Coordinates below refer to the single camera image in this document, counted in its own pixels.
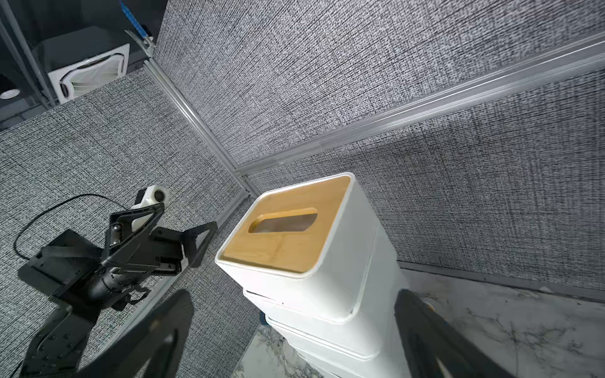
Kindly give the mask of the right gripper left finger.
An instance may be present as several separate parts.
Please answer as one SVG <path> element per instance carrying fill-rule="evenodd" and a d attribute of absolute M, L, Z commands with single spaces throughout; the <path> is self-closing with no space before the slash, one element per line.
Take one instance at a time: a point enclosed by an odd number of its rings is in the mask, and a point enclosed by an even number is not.
<path fill-rule="evenodd" d="M 177 291 L 75 377 L 175 377 L 195 307 Z"/>

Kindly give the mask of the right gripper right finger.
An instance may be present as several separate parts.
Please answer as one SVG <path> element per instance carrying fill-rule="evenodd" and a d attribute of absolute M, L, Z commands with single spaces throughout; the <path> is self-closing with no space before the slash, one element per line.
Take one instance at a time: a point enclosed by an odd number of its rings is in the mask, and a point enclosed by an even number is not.
<path fill-rule="evenodd" d="M 414 292 L 399 291 L 395 321 L 412 377 L 511 377 Z"/>

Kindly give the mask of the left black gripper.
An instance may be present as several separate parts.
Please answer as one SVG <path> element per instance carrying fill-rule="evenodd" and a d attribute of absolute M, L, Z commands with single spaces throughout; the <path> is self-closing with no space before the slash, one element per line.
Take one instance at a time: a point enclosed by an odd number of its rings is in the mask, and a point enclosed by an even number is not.
<path fill-rule="evenodd" d="M 200 267 L 217 222 L 178 232 L 157 227 L 163 203 L 112 213 L 102 248 L 68 229 L 18 269 L 18 278 L 62 312 L 122 311 L 151 294 L 149 277 Z"/>

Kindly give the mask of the grey lid tissue box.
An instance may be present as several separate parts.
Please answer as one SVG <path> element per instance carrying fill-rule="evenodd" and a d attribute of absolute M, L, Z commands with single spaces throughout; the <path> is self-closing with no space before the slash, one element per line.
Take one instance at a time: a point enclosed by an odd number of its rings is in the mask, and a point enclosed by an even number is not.
<path fill-rule="evenodd" d="M 315 318 L 251 291 L 243 290 L 243 293 L 294 348 L 315 354 L 339 352 L 357 359 L 370 359 L 392 334 L 397 292 L 408 287 L 397 264 L 395 248 L 380 225 L 358 300 L 345 318 L 337 321 Z"/>

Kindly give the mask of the bamboo lid tissue box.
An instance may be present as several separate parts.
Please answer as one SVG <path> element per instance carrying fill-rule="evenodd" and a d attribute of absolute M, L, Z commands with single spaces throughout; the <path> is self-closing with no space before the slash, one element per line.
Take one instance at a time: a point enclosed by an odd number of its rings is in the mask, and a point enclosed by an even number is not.
<path fill-rule="evenodd" d="M 265 192 L 215 256 L 243 289 L 330 321 L 356 306 L 378 219 L 352 173 Z"/>

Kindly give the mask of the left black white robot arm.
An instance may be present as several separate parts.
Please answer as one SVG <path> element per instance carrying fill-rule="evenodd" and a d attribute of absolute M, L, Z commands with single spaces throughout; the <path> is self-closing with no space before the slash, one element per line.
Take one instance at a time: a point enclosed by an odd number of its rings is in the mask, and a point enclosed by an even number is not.
<path fill-rule="evenodd" d="M 20 376 L 75 372 L 102 311 L 137 304 L 134 292 L 146 299 L 151 291 L 143 282 L 177 276 L 183 260 L 199 267 L 217 223 L 178 232 L 158 226 L 164 211 L 159 203 L 111 214 L 103 247 L 68 229 L 20 267 L 19 279 L 56 304 L 33 336 Z"/>

